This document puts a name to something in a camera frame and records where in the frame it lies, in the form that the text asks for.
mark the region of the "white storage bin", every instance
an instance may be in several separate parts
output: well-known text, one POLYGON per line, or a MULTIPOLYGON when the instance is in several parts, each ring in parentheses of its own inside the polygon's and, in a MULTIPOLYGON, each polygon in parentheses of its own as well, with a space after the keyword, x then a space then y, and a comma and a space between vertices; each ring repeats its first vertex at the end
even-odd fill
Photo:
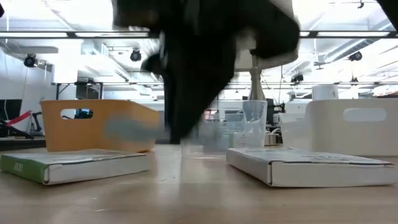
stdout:
POLYGON ((181 142, 185 157, 219 158, 231 147, 264 147, 267 102, 260 100, 219 101, 181 142))
POLYGON ((321 100, 280 114, 284 146, 354 156, 398 156, 397 99, 321 100))

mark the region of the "transparent container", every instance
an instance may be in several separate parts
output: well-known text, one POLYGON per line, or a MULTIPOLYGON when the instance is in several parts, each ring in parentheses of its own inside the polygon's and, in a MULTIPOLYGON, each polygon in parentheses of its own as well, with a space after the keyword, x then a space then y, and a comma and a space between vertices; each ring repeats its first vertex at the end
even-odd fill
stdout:
POLYGON ((182 155, 221 158, 228 148, 264 147, 267 102, 218 101, 207 109, 189 138, 181 142, 182 155))

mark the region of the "white bin handle cutout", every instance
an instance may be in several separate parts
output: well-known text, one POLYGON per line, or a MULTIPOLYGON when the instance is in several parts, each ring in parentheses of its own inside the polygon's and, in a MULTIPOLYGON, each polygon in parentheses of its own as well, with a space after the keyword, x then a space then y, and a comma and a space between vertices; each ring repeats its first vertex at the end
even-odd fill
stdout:
POLYGON ((343 117, 349 122, 384 121, 387 112, 383 108, 350 108, 344 110, 343 117))

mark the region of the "orange storage bin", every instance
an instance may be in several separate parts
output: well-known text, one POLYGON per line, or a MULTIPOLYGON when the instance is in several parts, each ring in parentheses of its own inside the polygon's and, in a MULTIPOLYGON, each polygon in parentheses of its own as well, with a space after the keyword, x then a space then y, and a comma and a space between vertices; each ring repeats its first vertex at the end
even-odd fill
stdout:
POLYGON ((155 139, 148 143, 119 142, 106 138, 104 125, 112 116, 124 115, 153 125, 159 125, 159 112, 138 103, 123 100, 48 100, 41 101, 45 141, 49 152, 83 149, 110 149, 127 152, 149 151, 155 139), (86 108, 93 111, 90 119, 64 119, 65 109, 86 108))

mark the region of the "wooden table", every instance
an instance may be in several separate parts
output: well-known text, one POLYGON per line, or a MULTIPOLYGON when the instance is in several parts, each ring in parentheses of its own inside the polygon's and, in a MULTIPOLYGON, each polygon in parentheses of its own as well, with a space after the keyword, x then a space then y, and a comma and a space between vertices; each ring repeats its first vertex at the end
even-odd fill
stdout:
POLYGON ((0 223, 398 223, 398 186, 272 189, 178 147, 150 156, 150 172, 50 187, 0 173, 0 223))

